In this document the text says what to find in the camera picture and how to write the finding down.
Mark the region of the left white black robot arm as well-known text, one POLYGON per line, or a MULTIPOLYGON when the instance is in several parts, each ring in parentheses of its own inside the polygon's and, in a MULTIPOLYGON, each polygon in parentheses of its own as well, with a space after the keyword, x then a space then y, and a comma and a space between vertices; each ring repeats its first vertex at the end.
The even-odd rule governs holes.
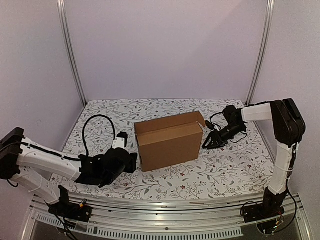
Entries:
POLYGON ((122 173, 136 171, 138 154, 126 150, 127 141, 127 133, 120 132, 105 154, 93 157, 68 155, 30 140, 24 136, 24 129, 16 127, 0 141, 0 178, 42 198, 50 214, 87 223, 93 211, 87 201, 71 202, 66 188, 52 185, 36 170, 103 188, 122 173))

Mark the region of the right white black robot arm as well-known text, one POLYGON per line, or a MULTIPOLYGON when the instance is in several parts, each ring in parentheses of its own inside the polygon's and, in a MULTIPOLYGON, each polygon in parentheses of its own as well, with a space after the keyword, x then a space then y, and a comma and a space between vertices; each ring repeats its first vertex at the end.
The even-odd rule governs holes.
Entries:
POLYGON ((284 214, 283 202, 291 196, 289 179, 294 170, 299 145, 306 132, 305 121, 292 98, 273 100, 236 108, 228 105, 220 112, 227 126, 218 130, 211 120, 205 125, 211 130, 203 149, 213 150, 226 146, 239 133, 246 131, 246 123, 271 121, 277 141, 274 170, 262 203, 246 203, 240 210, 245 223, 273 218, 284 214))

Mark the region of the brown cardboard box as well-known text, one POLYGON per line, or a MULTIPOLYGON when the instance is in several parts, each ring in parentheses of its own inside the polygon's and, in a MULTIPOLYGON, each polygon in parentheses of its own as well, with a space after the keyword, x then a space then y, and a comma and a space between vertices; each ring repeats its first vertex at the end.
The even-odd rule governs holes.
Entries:
POLYGON ((143 172, 196 160, 205 119, 200 111, 134 123, 143 172))

